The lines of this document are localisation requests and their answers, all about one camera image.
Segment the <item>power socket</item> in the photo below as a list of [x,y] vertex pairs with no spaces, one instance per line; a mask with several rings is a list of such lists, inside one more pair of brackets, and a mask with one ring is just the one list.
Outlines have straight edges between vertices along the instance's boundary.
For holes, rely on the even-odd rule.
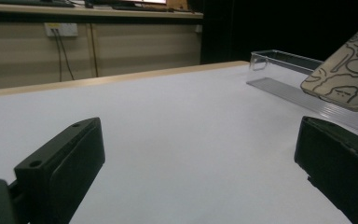
[[46,22],[45,30],[47,36],[54,36],[54,33],[51,31],[52,29],[57,30],[60,36],[78,36],[76,23]]

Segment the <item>doodle pattern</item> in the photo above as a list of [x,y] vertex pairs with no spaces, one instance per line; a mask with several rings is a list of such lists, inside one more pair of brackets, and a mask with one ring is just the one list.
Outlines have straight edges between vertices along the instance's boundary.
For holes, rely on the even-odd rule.
[[358,33],[307,77],[301,89],[358,111]]

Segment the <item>clear plastic box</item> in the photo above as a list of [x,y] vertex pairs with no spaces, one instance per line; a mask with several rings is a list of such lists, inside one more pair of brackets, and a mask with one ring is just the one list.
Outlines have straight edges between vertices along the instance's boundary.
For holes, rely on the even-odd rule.
[[332,105],[301,90],[301,82],[322,63],[276,49],[254,51],[246,83],[358,130],[358,112]]

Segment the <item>beige wall panel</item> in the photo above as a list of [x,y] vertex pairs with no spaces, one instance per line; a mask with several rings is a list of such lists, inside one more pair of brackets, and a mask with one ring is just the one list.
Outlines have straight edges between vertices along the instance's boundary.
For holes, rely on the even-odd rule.
[[[75,79],[90,78],[89,41],[85,24],[77,37],[63,37]],[[62,80],[71,80],[62,54]],[[43,23],[0,23],[0,88],[60,81],[59,53],[54,37],[47,37]]]
[[95,24],[99,76],[200,64],[196,25]]

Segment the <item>keyboard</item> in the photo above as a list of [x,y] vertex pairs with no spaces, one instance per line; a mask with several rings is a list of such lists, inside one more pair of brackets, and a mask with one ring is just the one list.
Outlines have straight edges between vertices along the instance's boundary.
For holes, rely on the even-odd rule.
[[60,0],[0,0],[0,4],[38,6],[38,7],[75,7],[74,4]]
[[156,7],[128,7],[128,6],[111,6],[115,10],[127,10],[127,11],[156,11],[156,12],[166,12],[165,8],[156,8]]

